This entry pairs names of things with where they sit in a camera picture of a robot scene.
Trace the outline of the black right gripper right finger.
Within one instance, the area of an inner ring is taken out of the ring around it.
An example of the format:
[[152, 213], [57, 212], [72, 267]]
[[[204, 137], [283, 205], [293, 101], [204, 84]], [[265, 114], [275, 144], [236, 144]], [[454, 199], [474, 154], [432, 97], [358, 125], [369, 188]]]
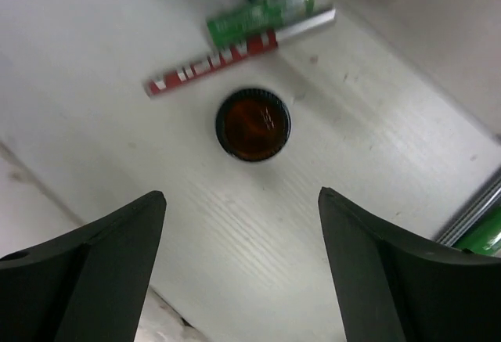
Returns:
[[347, 340], [499, 340], [497, 257], [418, 236], [330, 188], [318, 205]]

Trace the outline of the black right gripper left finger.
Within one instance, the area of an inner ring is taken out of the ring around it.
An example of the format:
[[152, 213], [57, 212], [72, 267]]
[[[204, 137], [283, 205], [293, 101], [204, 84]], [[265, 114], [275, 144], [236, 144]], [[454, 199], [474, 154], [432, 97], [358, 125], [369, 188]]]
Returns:
[[152, 191], [1, 259], [3, 341], [133, 341], [166, 199]]

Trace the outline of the brown round jar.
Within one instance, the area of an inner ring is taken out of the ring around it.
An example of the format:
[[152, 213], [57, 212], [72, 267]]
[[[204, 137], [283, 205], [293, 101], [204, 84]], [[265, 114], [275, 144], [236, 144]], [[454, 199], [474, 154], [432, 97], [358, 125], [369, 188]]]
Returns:
[[287, 144], [290, 112], [269, 90], [241, 88], [229, 94], [218, 108], [214, 129], [228, 155], [258, 163], [274, 157]]

